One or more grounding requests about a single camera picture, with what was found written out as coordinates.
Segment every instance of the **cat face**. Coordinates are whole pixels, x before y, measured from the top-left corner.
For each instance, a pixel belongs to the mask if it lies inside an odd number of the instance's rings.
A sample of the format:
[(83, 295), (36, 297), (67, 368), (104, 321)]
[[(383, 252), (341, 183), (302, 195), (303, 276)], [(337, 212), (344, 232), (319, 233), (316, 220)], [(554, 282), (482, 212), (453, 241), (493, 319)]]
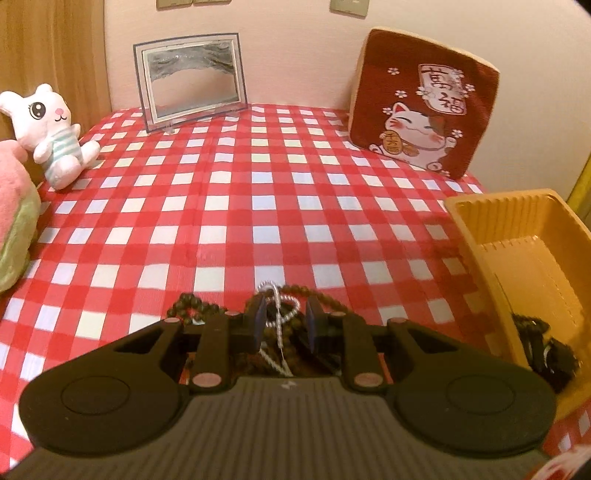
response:
[(443, 123), (441, 116), (429, 117), (398, 102), (386, 120), (386, 130), (395, 131), (400, 138), (418, 147), (441, 148), (445, 145)]
[(39, 85), (33, 95), (25, 98), (14, 92), (2, 92), (0, 112), (11, 117), (18, 142), (31, 151), (48, 135), (71, 124), (70, 109), (48, 84)]

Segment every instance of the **plush toy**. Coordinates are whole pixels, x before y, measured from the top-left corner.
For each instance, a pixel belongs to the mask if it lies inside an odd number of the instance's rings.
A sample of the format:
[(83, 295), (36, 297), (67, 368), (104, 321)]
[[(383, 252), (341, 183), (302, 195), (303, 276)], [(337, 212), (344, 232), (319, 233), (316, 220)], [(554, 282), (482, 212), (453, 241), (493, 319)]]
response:
[(16, 140), (0, 142), (0, 293), (24, 273), (37, 234), (41, 199), (22, 165), (26, 160)]
[(95, 141), (80, 146), (80, 124), (72, 125), (64, 99), (46, 83), (26, 98), (14, 92), (0, 93), (0, 112), (11, 117), (18, 143), (33, 152), (55, 190), (76, 180), (99, 155)]

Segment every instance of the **white bead string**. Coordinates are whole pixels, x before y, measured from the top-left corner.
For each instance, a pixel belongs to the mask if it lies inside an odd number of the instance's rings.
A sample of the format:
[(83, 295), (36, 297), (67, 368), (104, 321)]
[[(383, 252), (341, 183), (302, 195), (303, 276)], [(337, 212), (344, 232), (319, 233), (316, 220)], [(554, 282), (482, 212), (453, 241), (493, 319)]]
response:
[[(287, 365), (287, 362), (285, 361), (285, 356), (283, 355), (283, 329), (282, 329), (282, 327), (283, 327), (284, 323), (289, 322), (300, 310), (300, 301), (291, 295), (281, 294), (279, 292), (279, 287), (277, 286), (277, 284), (275, 284), (272, 281), (262, 282), (256, 288), (256, 292), (261, 293), (261, 292), (267, 291), (269, 289), (273, 290), (273, 297), (270, 299), (267, 299), (267, 303), (270, 303), (272, 301), (275, 302), (276, 314), (275, 314), (275, 321), (274, 322), (267, 322), (266, 325), (267, 325), (267, 327), (275, 327), (275, 330), (277, 331), (277, 345), (279, 346), (279, 351), (281, 352), (281, 363), (282, 364), (281, 365), (277, 364), (262, 348), (259, 350), (259, 353), (265, 359), (265, 361), (271, 366), (271, 368), (273, 368), (274, 370), (279, 372), (284, 377), (293, 377), (294, 375), (291, 372), (289, 365)], [(284, 302), (288, 301), (293, 304), (293, 308), (286, 315), (283, 315), (283, 316), (281, 315), (281, 310), (280, 310), (282, 301), (284, 301)]]

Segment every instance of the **yellow basket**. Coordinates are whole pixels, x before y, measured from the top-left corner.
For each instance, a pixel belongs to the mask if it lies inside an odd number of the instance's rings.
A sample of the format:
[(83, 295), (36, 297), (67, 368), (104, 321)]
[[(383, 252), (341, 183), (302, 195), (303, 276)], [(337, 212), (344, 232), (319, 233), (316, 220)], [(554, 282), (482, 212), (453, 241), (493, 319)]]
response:
[(482, 293), (502, 357), (529, 368), (511, 313), (550, 324), (548, 336), (580, 361), (558, 396), (556, 419), (591, 397), (591, 233), (552, 190), (451, 197), (462, 257)]

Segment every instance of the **white plush rabbit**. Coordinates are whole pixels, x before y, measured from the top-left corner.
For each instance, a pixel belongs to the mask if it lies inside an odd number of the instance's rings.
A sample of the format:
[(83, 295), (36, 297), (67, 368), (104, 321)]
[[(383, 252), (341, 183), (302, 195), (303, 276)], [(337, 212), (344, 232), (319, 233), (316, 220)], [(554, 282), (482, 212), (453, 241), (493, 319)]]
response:
[(17, 141), (33, 152), (55, 190), (76, 180), (99, 155), (100, 145), (95, 141), (80, 146), (80, 124), (72, 125), (64, 99), (46, 83), (26, 98), (14, 92), (0, 93), (0, 112), (11, 117)]

